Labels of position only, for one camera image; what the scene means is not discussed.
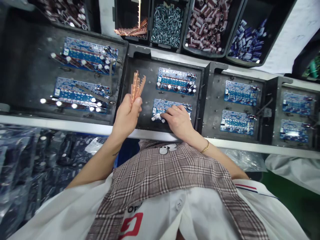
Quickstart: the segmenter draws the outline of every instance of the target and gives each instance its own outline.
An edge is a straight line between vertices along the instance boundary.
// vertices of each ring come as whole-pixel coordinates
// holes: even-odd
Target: woman's right hand
[[[160,117],[167,120],[171,131],[184,142],[189,143],[194,136],[198,135],[198,132],[193,129],[190,116],[183,105],[172,105],[166,113],[160,114]]]

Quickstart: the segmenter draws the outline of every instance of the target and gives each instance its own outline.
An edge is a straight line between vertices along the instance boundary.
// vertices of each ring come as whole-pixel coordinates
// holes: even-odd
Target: woman's left hand
[[[121,138],[123,141],[136,128],[139,114],[142,111],[142,98],[138,97],[133,104],[131,104],[130,99],[131,95],[126,94],[118,108],[116,120],[112,128],[112,135]]]

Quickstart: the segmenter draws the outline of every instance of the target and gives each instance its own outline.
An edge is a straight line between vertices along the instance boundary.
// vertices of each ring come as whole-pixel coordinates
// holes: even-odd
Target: button
[[[176,203],[176,209],[177,210],[180,210],[180,208],[182,207],[182,200],[181,199],[179,199],[179,201],[177,201],[177,203]]]

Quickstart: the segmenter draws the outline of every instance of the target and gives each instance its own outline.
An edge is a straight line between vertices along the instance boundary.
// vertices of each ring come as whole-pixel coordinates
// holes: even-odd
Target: circuit board
[[[256,106],[259,89],[244,83],[226,81],[224,100],[226,102]]]
[[[307,143],[309,136],[307,129],[310,125],[307,123],[281,120],[280,138],[289,141]]]
[[[311,97],[284,92],[282,110],[284,112],[297,113],[300,115],[310,115],[311,102]]]
[[[220,131],[252,136],[255,120],[250,119],[249,116],[252,115],[223,110]]]
[[[76,84],[85,87],[86,89],[105,99],[109,99],[109,96],[107,95],[107,93],[109,92],[109,87],[57,77],[56,85],[53,92],[53,100],[86,106],[85,109],[81,109],[85,111],[90,111],[90,107],[97,108],[97,102],[92,102],[93,96],[87,94],[82,89],[77,88]],[[105,110],[108,103],[104,104],[106,106],[100,107],[102,110],[104,109],[104,111],[101,111],[99,113],[106,113]]]
[[[193,73],[159,68],[156,89],[193,96],[198,90],[196,80],[197,75]]]
[[[192,105],[177,103],[177,102],[170,102],[170,101],[165,101],[161,99],[155,99],[153,100],[153,109],[152,109],[153,117],[151,120],[154,122],[161,122],[162,118],[160,117],[160,114],[165,113],[166,110],[172,105],[175,105],[175,106],[183,105],[187,110],[189,117],[191,117]]]
[[[95,71],[98,71],[101,74],[109,75],[109,72],[104,73],[99,68],[98,65],[102,64],[103,66],[108,65],[112,61],[116,61],[118,58],[118,49],[111,48],[110,46],[102,46],[95,43],[89,43],[82,40],[66,37],[64,42],[63,55],[70,56],[81,64],[81,60],[86,60],[94,66]],[[103,62],[100,59],[100,56],[104,56],[106,61]],[[116,67],[116,62],[112,66],[112,75],[114,75],[114,70]],[[75,67],[83,70],[88,70],[85,66]]]

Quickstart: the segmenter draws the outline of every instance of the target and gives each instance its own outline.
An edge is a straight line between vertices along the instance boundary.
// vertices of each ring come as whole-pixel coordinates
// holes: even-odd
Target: gold bracelet
[[[203,149],[201,153],[204,153],[205,151],[207,151],[207,150],[208,150],[208,148],[209,148],[209,141],[207,140],[207,142],[208,142],[207,147],[206,147],[205,149]]]

